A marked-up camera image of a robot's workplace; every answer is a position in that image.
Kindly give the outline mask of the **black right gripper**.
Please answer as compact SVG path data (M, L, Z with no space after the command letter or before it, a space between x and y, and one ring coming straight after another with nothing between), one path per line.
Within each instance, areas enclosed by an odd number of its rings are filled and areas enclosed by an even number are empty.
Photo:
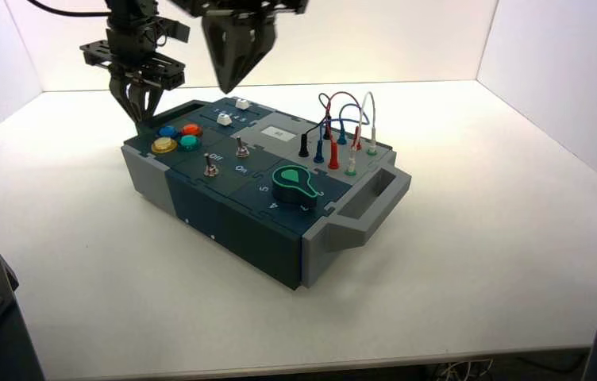
M231 92L272 50L274 20L224 17L238 14L306 12L308 0L173 0L171 3L192 17L204 17L202 28L219 88Z

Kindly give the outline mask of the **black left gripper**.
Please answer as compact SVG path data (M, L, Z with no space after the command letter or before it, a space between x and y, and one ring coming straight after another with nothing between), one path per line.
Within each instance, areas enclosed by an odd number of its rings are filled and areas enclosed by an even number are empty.
M86 64L150 86L110 83L110 93L133 121L136 133L154 116L164 90L185 82L185 65L157 51L169 38L185 42L186 26L155 13L112 13L107 18L106 39L80 46Z

